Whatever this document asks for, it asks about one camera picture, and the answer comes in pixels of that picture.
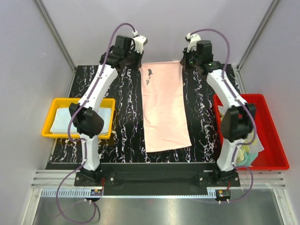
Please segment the light blue towel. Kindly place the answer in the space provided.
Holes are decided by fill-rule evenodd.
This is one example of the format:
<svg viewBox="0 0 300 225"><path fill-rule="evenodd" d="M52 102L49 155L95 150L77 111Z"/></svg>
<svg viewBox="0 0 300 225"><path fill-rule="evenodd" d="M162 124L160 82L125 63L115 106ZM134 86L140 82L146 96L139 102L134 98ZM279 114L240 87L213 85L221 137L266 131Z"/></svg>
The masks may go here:
<svg viewBox="0 0 300 225"><path fill-rule="evenodd" d="M112 110L111 108L102 108L100 107L98 115L104 120L104 127L100 132L100 135L106 135L109 131L109 124L111 118ZM58 108L54 122L50 129L52 134L68 134L68 125L71 120L70 112L68 108Z"/></svg>

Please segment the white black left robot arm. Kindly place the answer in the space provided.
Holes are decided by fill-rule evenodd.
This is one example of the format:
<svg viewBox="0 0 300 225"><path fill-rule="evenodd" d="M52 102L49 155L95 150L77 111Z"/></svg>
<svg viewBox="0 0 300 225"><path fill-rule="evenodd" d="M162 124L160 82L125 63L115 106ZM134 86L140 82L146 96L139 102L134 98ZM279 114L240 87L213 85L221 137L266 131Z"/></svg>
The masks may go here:
<svg viewBox="0 0 300 225"><path fill-rule="evenodd" d="M104 120L99 116L101 102L112 82L125 67L141 67L144 46L148 39L134 32L133 37L118 35L114 45L101 56L97 73L89 88L78 101L71 103L69 112L71 120L79 133L82 144L82 164L76 169L75 185L95 186L103 182L98 139L104 127Z"/></svg>

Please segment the left connector box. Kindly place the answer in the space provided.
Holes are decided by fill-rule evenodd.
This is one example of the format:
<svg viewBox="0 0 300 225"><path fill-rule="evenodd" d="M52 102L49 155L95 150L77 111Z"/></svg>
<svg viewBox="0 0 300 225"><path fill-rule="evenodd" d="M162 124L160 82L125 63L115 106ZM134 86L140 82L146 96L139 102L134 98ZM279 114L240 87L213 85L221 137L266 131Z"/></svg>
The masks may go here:
<svg viewBox="0 0 300 225"><path fill-rule="evenodd" d="M102 196L102 195L103 195L103 189L92 189L90 191L90 196L97 197L97 196Z"/></svg>

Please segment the connector box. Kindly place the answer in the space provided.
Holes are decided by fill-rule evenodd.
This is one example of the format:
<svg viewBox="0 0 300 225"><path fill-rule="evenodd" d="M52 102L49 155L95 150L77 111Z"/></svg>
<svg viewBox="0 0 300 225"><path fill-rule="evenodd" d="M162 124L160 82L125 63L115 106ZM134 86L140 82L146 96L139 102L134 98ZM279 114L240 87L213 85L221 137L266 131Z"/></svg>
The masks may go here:
<svg viewBox="0 0 300 225"><path fill-rule="evenodd" d="M217 196L221 197L221 198L230 198L231 191L230 190L219 190L217 193Z"/></svg>
<svg viewBox="0 0 300 225"><path fill-rule="evenodd" d="M102 196L102 195L103 195L103 189L92 189L90 191L90 196L97 197L97 196Z"/></svg>

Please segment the right connector box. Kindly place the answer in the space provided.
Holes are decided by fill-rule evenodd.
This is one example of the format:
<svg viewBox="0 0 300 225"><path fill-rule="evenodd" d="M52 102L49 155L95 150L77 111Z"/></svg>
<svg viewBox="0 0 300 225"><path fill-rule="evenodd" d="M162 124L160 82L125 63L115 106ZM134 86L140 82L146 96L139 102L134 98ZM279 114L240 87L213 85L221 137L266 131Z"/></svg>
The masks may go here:
<svg viewBox="0 0 300 225"><path fill-rule="evenodd" d="M221 197L221 198L230 198L231 191L230 190L219 190L217 193L217 196Z"/></svg>

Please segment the pink towel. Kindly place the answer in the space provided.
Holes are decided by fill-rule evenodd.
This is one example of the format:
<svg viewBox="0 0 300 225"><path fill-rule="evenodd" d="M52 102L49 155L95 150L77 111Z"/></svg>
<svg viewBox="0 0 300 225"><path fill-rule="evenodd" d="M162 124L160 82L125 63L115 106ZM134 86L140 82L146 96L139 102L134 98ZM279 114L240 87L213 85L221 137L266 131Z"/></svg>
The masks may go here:
<svg viewBox="0 0 300 225"><path fill-rule="evenodd" d="M191 146L180 62L145 63L140 72L146 152Z"/></svg>

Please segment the green yellow towel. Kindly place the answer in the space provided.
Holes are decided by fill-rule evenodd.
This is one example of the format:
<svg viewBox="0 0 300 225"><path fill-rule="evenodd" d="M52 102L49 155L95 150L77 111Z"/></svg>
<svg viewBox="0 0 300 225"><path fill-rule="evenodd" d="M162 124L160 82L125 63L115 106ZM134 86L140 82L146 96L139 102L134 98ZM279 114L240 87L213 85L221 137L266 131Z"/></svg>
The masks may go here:
<svg viewBox="0 0 300 225"><path fill-rule="evenodd" d="M251 145L242 145L238 147L236 167L251 167L251 164L262 151L264 151L264 147L258 137L258 134L256 133L255 140L252 142Z"/></svg>

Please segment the red plastic tray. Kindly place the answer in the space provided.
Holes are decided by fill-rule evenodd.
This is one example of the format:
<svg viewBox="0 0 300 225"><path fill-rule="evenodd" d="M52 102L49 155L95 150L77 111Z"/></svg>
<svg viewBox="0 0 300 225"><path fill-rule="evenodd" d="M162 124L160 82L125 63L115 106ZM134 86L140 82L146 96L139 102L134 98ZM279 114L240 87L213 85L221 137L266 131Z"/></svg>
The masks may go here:
<svg viewBox="0 0 300 225"><path fill-rule="evenodd" d="M218 112L219 105L226 109L222 121ZM240 142L252 143L256 133L264 151L260 152L251 164L251 169L270 171L289 169L289 163L263 95L243 94L240 96L240 102L233 97L214 95L214 111L222 144L217 160L221 171L234 169L237 157L235 148Z"/></svg>

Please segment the yellow plastic tray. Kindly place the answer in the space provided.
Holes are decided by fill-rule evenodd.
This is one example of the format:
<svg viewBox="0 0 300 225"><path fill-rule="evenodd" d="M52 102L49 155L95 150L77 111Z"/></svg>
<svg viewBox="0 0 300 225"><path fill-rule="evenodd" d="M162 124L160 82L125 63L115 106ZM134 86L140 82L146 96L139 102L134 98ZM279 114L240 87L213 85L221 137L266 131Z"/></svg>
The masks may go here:
<svg viewBox="0 0 300 225"><path fill-rule="evenodd" d="M71 103L77 104L79 98L55 98L52 101L52 105L50 107L49 113L47 115L47 118L45 120L44 127L42 129L42 136L49 137L49 138L65 138L68 139L68 135L64 134L52 134L50 132L50 129L52 127L52 124L54 122L54 118L57 112L58 108L68 108ZM109 139L111 136L111 130L112 130L112 124L113 124L113 115L115 111L115 99L113 98L104 98L101 102L100 107L102 108L111 108L111 118L110 118L110 124L109 124L109 131L106 135L99 135L99 139Z"/></svg>

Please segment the grey towel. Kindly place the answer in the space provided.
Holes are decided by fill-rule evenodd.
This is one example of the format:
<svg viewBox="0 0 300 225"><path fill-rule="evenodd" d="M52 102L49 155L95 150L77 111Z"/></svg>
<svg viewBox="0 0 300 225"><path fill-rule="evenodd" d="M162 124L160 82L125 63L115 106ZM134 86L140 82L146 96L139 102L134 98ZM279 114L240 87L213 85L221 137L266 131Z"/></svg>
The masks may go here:
<svg viewBox="0 0 300 225"><path fill-rule="evenodd" d="M219 105L218 106L218 112L219 112L219 115L220 115L220 120L222 121L225 114L226 114L226 109L223 106Z"/></svg>

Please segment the black mounting base plate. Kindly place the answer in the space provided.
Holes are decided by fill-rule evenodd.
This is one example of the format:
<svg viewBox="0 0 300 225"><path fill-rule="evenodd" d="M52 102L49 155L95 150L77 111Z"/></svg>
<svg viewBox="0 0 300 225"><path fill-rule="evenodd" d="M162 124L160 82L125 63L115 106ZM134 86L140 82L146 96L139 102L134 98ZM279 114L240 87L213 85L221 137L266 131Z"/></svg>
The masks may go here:
<svg viewBox="0 0 300 225"><path fill-rule="evenodd" d="M101 163L95 172L80 170L75 186L103 186L105 196L201 196L207 188L240 187L240 179L215 163Z"/></svg>

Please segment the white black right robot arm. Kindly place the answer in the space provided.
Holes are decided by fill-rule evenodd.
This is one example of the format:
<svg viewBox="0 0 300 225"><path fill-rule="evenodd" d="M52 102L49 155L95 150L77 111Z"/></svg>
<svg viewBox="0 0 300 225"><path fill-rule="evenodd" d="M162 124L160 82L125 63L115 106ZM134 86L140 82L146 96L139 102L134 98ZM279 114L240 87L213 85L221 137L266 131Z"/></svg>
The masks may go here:
<svg viewBox="0 0 300 225"><path fill-rule="evenodd" d="M256 106L249 104L231 84L225 72L227 65L214 61L209 40L201 39L194 31L186 35L186 41L188 46L183 51L181 65L185 69L195 68L199 75L204 76L225 109L220 129L222 149L210 179L219 186L227 185L235 179L239 147L250 145L255 140L253 137L247 141L250 133L256 133Z"/></svg>

